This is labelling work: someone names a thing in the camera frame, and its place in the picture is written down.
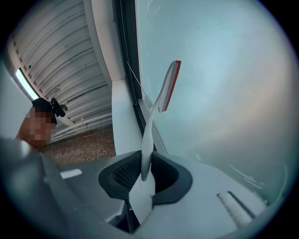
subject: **fluorescent light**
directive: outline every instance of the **fluorescent light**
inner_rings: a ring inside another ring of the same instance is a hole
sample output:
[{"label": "fluorescent light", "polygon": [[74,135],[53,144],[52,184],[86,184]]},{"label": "fluorescent light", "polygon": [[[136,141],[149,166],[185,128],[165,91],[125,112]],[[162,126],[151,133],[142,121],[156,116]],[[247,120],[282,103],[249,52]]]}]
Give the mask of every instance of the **fluorescent light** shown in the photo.
[{"label": "fluorescent light", "polygon": [[38,95],[34,92],[34,90],[31,88],[31,86],[28,84],[27,80],[23,76],[23,73],[21,72],[20,69],[17,70],[16,74],[18,77],[19,82],[22,84],[22,86],[25,88],[27,93],[31,96],[33,100],[38,98]]}]

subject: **frosted glass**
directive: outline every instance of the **frosted glass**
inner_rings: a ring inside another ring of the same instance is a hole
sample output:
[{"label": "frosted glass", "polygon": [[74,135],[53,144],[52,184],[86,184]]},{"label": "frosted glass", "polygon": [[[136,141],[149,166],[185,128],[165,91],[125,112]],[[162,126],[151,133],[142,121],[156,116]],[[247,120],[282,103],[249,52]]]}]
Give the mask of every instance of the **frosted glass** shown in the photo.
[{"label": "frosted glass", "polygon": [[219,168],[269,204],[286,196],[298,173],[298,67],[270,13],[254,1],[139,0],[137,28],[152,103],[182,61],[154,119],[167,152]]}]

